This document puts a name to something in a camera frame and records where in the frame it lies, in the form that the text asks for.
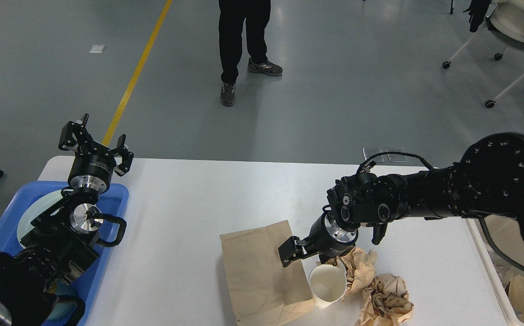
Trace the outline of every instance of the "blue plastic tray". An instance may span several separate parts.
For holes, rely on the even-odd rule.
[[[18,243],[16,229],[18,221],[20,221],[24,211],[42,196],[66,186],[66,182],[35,181],[20,188],[0,218],[0,251],[7,252],[12,256],[20,252],[22,246]],[[113,183],[107,192],[101,194],[96,206],[101,212],[123,217],[127,208],[128,198],[129,191],[127,188],[122,184]],[[99,229],[99,232],[101,232],[102,239],[113,241],[118,229],[119,225],[117,224],[104,223]],[[79,322],[79,326],[84,325],[87,320],[99,289],[109,254],[111,253],[111,248],[105,248],[99,245],[94,246],[94,249],[99,253],[99,258],[83,275],[71,284],[76,290],[77,295],[79,295],[87,305],[84,316],[82,316]],[[47,321],[43,326],[61,326],[67,322],[68,318],[69,317],[56,321]]]

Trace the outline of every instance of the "sneaker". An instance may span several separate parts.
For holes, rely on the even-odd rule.
[[[222,91],[220,92],[220,101],[224,106],[232,106],[236,101],[236,83],[224,82],[222,83]]]
[[[261,72],[268,76],[280,76],[282,75],[282,67],[268,60],[261,64],[255,64],[252,58],[250,58],[248,60],[248,72]]]

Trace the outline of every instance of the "white plate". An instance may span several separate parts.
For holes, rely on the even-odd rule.
[[[61,200],[61,190],[57,190],[56,192],[51,192],[49,194],[46,194],[39,198],[34,204],[32,204],[24,214],[22,214],[22,217],[20,217],[20,221],[18,221],[18,227],[16,229],[16,237],[18,239],[18,243],[20,243],[20,239],[24,237],[28,232],[30,232],[32,229],[34,229],[34,226],[30,224],[32,220],[35,219],[35,217],[39,216],[40,213],[44,212],[47,208],[52,206],[54,203]]]

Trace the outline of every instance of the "black pants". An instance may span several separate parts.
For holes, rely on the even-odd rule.
[[[222,82],[235,82],[241,59],[241,32],[245,20],[245,37],[254,63],[268,60],[264,29],[270,21],[270,0],[219,0],[220,58]]]

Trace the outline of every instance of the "white table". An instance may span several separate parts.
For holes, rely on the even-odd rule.
[[[54,157],[38,179],[65,181],[72,162]],[[113,248],[96,303],[87,307],[87,325],[235,325],[219,235],[287,219],[295,235],[306,237],[327,204],[326,190],[355,171],[356,165],[134,159],[130,173],[113,176],[130,192],[127,232]],[[415,308],[403,325],[507,325],[463,219],[394,221],[378,246],[369,228],[359,232],[357,245],[378,251],[377,272],[407,282]],[[304,264],[309,273],[313,262]],[[352,326],[360,308],[351,297],[289,325]]]

